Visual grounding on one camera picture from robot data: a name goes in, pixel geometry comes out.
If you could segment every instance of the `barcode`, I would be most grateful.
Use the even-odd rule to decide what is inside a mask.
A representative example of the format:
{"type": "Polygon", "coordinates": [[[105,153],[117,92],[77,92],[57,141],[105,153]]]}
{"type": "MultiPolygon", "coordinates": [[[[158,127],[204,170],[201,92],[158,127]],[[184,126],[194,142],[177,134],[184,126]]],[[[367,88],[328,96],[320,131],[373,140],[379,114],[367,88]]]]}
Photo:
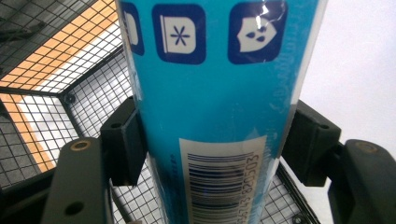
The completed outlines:
{"type": "Polygon", "coordinates": [[[248,223],[265,136],[237,143],[180,139],[190,223],[248,223]]]}

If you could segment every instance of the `printed icon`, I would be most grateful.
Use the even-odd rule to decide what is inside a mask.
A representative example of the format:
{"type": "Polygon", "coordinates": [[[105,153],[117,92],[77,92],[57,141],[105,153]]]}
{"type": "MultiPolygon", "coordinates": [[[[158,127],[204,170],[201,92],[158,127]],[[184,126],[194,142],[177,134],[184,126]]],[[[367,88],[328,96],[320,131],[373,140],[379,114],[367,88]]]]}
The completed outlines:
{"type": "Polygon", "coordinates": [[[287,5],[284,1],[240,3],[230,14],[230,62],[264,63],[280,52],[287,5]]]}
{"type": "Polygon", "coordinates": [[[274,25],[265,18],[260,22],[254,17],[242,19],[242,27],[237,36],[240,52],[251,52],[264,48],[276,36],[274,25]]]}
{"type": "Polygon", "coordinates": [[[187,17],[161,16],[163,51],[190,54],[196,47],[195,25],[187,17]]]}
{"type": "Polygon", "coordinates": [[[125,24],[131,51],[138,55],[145,53],[143,45],[142,31],[140,29],[139,14],[132,3],[120,2],[122,12],[122,21],[125,24]]]}
{"type": "Polygon", "coordinates": [[[169,63],[205,60],[205,13],[197,5],[156,5],[152,10],[157,52],[169,63]]]}

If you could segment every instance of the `white wall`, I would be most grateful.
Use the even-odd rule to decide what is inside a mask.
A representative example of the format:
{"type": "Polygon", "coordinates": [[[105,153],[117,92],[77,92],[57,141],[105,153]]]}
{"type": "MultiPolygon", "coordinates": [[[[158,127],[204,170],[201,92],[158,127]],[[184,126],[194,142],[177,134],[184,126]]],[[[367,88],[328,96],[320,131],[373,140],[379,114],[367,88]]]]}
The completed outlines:
{"type": "MultiPolygon", "coordinates": [[[[396,1],[329,0],[300,97],[343,133],[396,158],[396,1]]],[[[303,189],[332,223],[326,189],[303,189]]]]}

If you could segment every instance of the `metal wire mesh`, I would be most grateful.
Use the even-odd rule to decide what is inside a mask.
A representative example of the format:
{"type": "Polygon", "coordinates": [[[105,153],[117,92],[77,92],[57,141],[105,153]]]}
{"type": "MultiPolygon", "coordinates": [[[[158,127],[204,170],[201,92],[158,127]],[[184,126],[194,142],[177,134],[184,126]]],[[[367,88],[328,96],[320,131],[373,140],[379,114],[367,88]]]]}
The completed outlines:
{"type": "Polygon", "coordinates": [[[69,94],[76,96],[70,109],[85,136],[99,136],[103,123],[114,110],[132,95],[123,51],[104,64],[69,94]]]}
{"type": "MultiPolygon", "coordinates": [[[[137,187],[115,188],[115,194],[119,198],[122,208],[132,220],[142,220],[143,223],[163,223],[151,173],[146,163],[137,187]]],[[[115,215],[115,219],[118,223],[125,223],[120,215],[115,215]]]]}
{"type": "Polygon", "coordinates": [[[114,1],[2,1],[0,87],[61,92],[120,46],[114,1]]]}
{"type": "Polygon", "coordinates": [[[78,135],[56,97],[0,93],[0,185],[6,188],[55,166],[78,135]]]}
{"type": "Polygon", "coordinates": [[[274,176],[272,187],[265,201],[266,206],[262,210],[262,224],[292,224],[294,215],[301,212],[277,175],[274,176]]]}

